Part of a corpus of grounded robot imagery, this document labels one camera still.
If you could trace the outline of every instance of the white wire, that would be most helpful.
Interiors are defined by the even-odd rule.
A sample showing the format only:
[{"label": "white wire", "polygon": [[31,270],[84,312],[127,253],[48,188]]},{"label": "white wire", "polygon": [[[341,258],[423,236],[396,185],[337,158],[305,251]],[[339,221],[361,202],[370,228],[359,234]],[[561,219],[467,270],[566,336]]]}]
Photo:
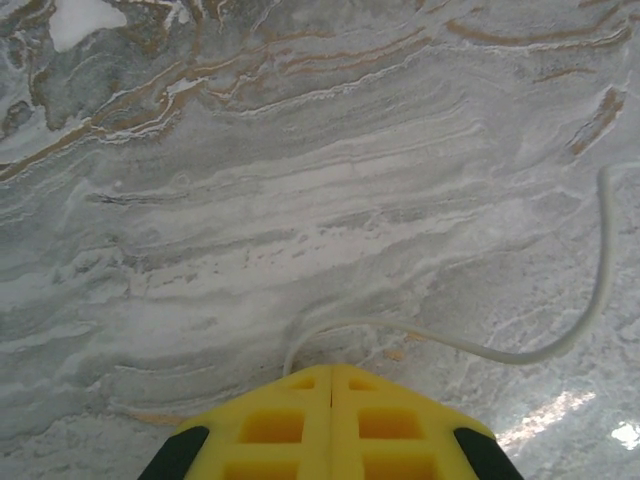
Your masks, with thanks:
[{"label": "white wire", "polygon": [[602,167],[598,171],[598,204],[600,210],[600,261],[596,273],[595,284],[591,294],[591,300],[584,313],[576,323],[560,338],[538,350],[532,352],[510,353],[493,348],[484,347],[474,342],[469,342],[459,337],[433,332],[424,327],[418,327],[407,323],[385,320],[380,318],[348,318],[332,320],[330,322],[314,325],[303,332],[291,345],[282,368],[282,375],[291,373],[293,360],[302,346],[318,333],[336,328],[353,325],[374,325],[404,330],[409,333],[421,335],[429,340],[448,345],[473,355],[488,360],[509,365],[527,365],[542,362],[550,357],[565,355],[574,343],[583,336],[593,323],[600,317],[606,306],[613,285],[613,268],[615,257],[615,241],[617,231],[615,226],[614,199],[611,187],[610,170],[612,168],[640,167],[640,162],[624,163],[617,166]]}]

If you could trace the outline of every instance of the marble floor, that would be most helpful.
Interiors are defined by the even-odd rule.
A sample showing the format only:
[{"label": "marble floor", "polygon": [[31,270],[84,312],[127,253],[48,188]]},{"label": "marble floor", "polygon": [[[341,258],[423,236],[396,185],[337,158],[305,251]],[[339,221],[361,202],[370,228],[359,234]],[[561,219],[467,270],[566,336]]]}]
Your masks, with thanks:
[{"label": "marble floor", "polygon": [[[530,350],[582,312],[595,176],[640,159],[638,0],[0,0],[0,470],[135,478],[315,322]],[[526,367],[318,336],[527,479],[640,479],[640,171],[601,321]]]}]

